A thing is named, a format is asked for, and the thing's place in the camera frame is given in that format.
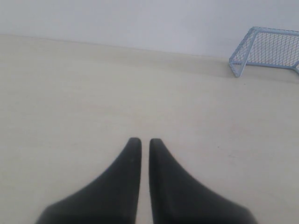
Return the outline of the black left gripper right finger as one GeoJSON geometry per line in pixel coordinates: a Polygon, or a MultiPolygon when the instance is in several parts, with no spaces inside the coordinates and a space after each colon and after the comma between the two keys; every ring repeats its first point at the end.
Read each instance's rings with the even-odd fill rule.
{"type": "Polygon", "coordinates": [[[193,178],[161,139],[149,143],[149,190],[155,224],[255,224],[238,205],[193,178]]]}

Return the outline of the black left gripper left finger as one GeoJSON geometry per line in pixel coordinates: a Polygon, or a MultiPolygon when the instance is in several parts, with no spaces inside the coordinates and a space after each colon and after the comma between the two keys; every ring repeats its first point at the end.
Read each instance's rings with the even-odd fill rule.
{"type": "Polygon", "coordinates": [[[48,206],[38,224],[134,224],[136,221],[142,143],[130,138],[115,161],[78,192],[48,206]]]}

